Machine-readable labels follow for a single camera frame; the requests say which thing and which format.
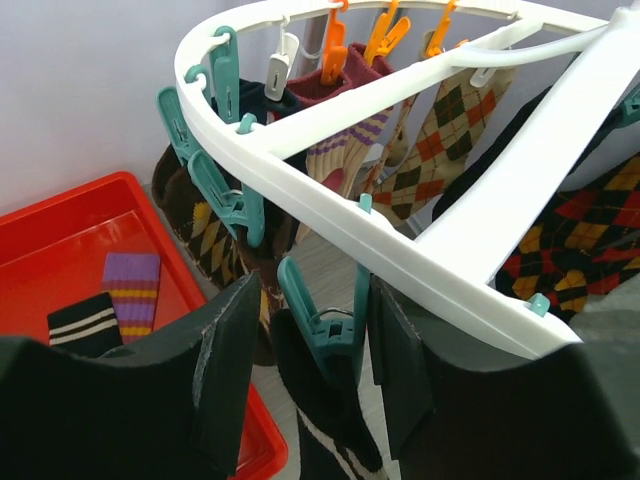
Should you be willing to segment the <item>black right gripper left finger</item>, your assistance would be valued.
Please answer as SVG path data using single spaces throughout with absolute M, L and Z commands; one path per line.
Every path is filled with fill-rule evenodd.
M 1 340 L 5 479 L 225 479 L 237 470 L 260 281 L 100 358 Z

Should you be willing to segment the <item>purple striped sock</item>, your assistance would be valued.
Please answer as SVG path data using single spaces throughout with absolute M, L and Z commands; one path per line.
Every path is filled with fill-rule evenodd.
M 153 330 L 160 286 L 161 259 L 154 253 L 108 253 L 102 290 L 112 300 L 124 344 Z

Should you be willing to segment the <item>black striped cuff sock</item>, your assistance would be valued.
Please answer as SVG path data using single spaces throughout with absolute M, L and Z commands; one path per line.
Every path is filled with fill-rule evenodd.
M 82 357 L 98 358 L 123 344 L 106 292 L 52 312 L 47 321 L 49 344 Z

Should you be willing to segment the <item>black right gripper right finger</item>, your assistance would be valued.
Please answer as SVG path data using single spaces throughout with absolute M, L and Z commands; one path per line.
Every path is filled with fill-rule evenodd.
M 635 479 L 639 346 L 590 340 L 536 360 L 489 346 L 381 279 L 374 380 L 405 479 Z

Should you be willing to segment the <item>brown yellow argyle sock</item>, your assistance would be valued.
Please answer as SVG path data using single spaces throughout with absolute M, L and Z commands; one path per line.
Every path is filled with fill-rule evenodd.
M 244 275 L 235 240 L 168 146 L 151 181 L 154 203 L 200 273 L 223 290 Z
M 271 317 L 284 308 L 284 295 L 277 280 L 277 268 L 285 254 L 291 249 L 295 238 L 297 221 L 275 204 L 265 207 L 265 234 L 261 244 L 250 247 L 246 229 L 238 231 L 236 247 L 245 273 L 257 272 L 261 281 L 258 336 L 254 352 L 254 364 L 273 366 L 270 324 Z

